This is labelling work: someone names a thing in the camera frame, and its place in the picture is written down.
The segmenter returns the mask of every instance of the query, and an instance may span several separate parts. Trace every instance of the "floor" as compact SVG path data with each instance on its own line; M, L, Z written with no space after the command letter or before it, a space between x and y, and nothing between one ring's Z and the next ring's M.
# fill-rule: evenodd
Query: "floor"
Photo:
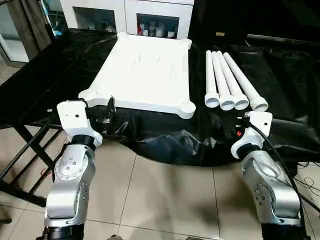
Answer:
M34 134L35 127L29 127ZM54 134L50 130L43 142ZM64 133L47 148L54 158L67 141ZM0 169L25 144L12 129L0 130ZM105 141L96 150L96 173L90 186L85 240L105 240L113 234L125 240L185 240L188 236L213 240L260 240L261 229L251 193L240 165L190 167L158 163L127 147ZM29 149L6 176L10 181L35 153ZM19 186L29 190L46 166L38 159ZM299 179L320 188L320 168L300 167ZM36 191L46 197L49 175ZM313 190L300 190L320 206ZM319 214L305 206L307 231L320 240ZM0 214L11 224L0 226L0 240L35 240L42 234L44 209L0 192Z
M6 54L8 54L8 57L12 61L23 62L23 63L29 62L29 58L27 56L25 47L22 44L22 41L11 40L11 39L5 39L4 41L8 50Z

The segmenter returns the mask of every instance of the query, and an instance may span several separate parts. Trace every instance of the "glass cabinet door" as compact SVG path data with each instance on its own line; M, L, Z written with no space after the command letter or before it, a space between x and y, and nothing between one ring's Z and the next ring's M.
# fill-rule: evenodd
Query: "glass cabinet door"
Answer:
M113 10L74 6L73 11L79 29L117 32Z
M54 36L60 36L68 30L66 18L60 0L42 0L41 5Z
M166 2L124 0L124 2L128 34L171 39L188 37L193 5L176 3L181 0L166 0Z
M179 17L137 13L138 35L176 39Z
M124 0L61 0L68 28L127 32Z

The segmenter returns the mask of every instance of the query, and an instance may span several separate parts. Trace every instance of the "black cable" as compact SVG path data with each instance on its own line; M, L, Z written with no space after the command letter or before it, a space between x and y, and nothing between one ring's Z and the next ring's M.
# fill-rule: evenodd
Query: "black cable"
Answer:
M309 185L309 184L307 183L306 179L310 179L310 180L312 181L312 185ZM320 192L320 189L319 189L319 188L314 187L315 181L314 181L312 178L310 178L310 177L305 177L305 178L304 178L304 182L303 182L303 181L300 181L299 179L296 179L295 177L294 177L294 180L296 180L297 182L299 182L302 187L304 187L304 188L306 188L306 189L309 189L314 195L316 195L317 197L320 198L320 195L316 194L316 193L312 190L312 189L315 189L315 190L317 190L317 191Z
M307 204L309 204L311 207L313 207L315 210L317 210L320 213L320 208L317 207L312 201L310 201L308 198L303 196L301 193L298 192L298 195L300 198L302 198Z
M309 161L306 163L306 165L303 165L303 164L301 164L301 163L298 162L298 165L299 165L299 166L302 166L303 168L306 168L306 167L309 166Z
M293 177L291 176L291 173L287 167L287 165L285 164L284 160L282 159L282 157L280 156L280 154L278 153L278 151L275 149L275 147L273 146L273 144L270 142L270 140L268 139L268 137L259 129L257 128L255 125L253 125L249 119L247 117L242 119L242 123L245 127L251 127L253 128L258 134L260 134L261 137L263 137L263 139L268 143L268 145L270 146L270 148L272 149L272 151L274 152L276 158L278 159L278 161L281 163L284 172L287 174L289 181L292 185L292 188L294 189L294 191L296 192L296 194L298 195L299 201L300 201L300 218L301 218L301 226L303 227L303 231L304 234L307 235L307 230L306 230L306 222L305 222L305 214L304 214L304 209L302 206L302 200L301 200L301 194L299 193L298 187L296 185L296 182L294 181Z

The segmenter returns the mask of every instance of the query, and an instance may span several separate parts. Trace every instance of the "white cabinet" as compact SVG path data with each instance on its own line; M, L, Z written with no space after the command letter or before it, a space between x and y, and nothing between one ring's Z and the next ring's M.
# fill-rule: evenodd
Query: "white cabinet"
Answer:
M127 32L123 0L60 0L68 28Z
M194 0L124 0L128 34L188 37Z
M69 28L188 37L194 0L60 0Z

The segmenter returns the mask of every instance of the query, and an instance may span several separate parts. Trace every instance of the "black plastic sheet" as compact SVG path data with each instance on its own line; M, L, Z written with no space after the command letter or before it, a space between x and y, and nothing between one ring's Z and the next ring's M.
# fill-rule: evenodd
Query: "black plastic sheet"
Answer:
M76 100L90 86L116 41L116 35L105 32L66 33L0 86L0 120L33 125L48 116L47 109ZM320 57L316 51L193 43L189 51L189 92L196 105L193 118L117 108L106 127L106 107L96 106L88 109L94 128L106 139L163 163L218 166L237 161L230 147L235 141L236 117L245 110L205 106L206 50L229 52L267 100L268 112L273 114L270 139L286 161L319 160Z

